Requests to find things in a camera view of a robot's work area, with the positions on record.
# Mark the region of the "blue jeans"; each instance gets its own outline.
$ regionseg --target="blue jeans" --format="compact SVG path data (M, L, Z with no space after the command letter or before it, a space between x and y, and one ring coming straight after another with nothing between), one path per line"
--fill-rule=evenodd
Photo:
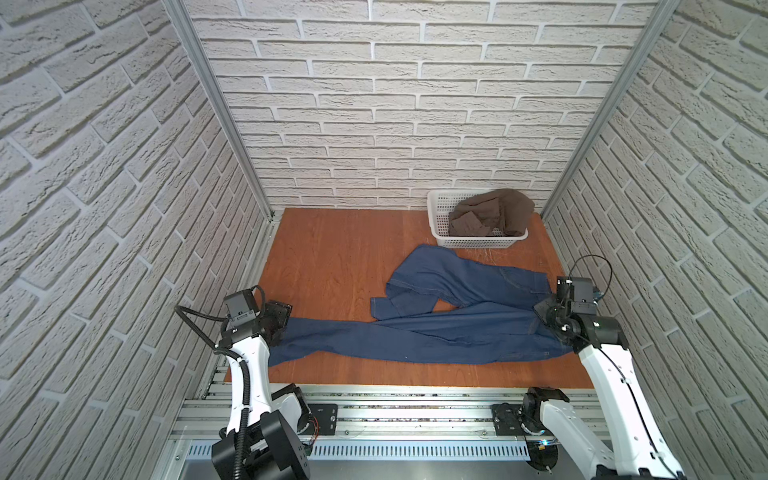
M371 299L377 321L291 318L270 365L323 351L413 363L531 362L572 352L533 306L551 293L547 276L417 247L392 274L386 297ZM438 299L459 307L433 313Z

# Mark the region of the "laundry basket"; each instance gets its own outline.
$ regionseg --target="laundry basket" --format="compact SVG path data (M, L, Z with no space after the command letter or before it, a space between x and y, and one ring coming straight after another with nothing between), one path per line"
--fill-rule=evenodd
M427 194L427 214L432 235L437 244L448 248L507 248L518 240L528 238L528 229L520 237L505 237L498 228L493 229L493 237L449 237L448 215L458 202L490 190L431 190Z

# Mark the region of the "brown garment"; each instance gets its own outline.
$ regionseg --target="brown garment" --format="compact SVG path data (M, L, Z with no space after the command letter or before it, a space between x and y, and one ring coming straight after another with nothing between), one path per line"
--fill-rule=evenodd
M533 213L533 200L522 192L503 188L463 200L449 214L451 237L487 237L494 228L507 237L525 234Z

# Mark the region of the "wooden platform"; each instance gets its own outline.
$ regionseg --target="wooden platform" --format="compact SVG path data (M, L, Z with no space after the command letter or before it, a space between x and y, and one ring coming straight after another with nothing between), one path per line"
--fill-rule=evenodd
M541 218L528 239L504 250L457 250L491 265L563 275ZM436 244L426 212L404 210L286 210L261 285L268 298L293 305L293 315L372 322L370 298L384 296L394 269L419 244ZM439 302L435 310L452 307ZM592 388L574 354L542 362L419 365L314 353L270 368L275 383Z

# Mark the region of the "white brick wall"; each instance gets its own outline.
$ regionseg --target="white brick wall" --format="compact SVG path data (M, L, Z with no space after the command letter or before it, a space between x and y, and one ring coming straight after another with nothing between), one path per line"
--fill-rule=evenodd
M424 208L430 187L541 207L654 2L187 6L276 209Z
M564 264L613 264L602 309L689 478L768 476L766 13L683 0L546 220Z
M0 478L149 478L265 220L161 2L0 18Z

